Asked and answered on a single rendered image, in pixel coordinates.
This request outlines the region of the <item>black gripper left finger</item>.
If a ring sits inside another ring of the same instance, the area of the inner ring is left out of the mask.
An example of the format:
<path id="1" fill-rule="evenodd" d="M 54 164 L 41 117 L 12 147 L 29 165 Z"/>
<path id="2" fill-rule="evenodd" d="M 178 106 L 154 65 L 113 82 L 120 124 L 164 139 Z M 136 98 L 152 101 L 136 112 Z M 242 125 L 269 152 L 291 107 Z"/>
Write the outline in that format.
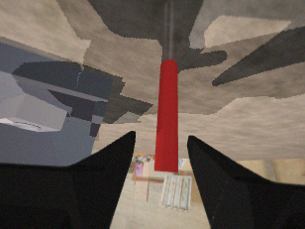
<path id="1" fill-rule="evenodd" d="M 0 204 L 64 209 L 72 229 L 110 229 L 136 131 L 67 167 L 0 163 Z"/>

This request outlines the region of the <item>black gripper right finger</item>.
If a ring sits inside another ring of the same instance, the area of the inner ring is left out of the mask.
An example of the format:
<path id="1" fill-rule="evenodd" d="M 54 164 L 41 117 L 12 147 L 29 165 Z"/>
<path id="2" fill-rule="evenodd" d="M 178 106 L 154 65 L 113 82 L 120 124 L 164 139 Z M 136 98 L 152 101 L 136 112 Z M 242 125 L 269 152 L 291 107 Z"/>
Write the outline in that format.
<path id="1" fill-rule="evenodd" d="M 195 136 L 187 150 L 211 229 L 281 229 L 305 213 L 305 184 L 266 179 Z"/>

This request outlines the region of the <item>red peg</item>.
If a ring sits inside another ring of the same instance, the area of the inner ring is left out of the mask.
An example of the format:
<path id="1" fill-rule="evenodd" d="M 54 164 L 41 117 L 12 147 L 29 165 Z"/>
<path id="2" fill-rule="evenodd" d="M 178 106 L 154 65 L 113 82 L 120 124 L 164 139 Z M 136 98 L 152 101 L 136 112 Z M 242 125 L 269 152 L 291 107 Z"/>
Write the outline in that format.
<path id="1" fill-rule="evenodd" d="M 178 172 L 178 73 L 173 59 L 160 65 L 154 170 Z"/>

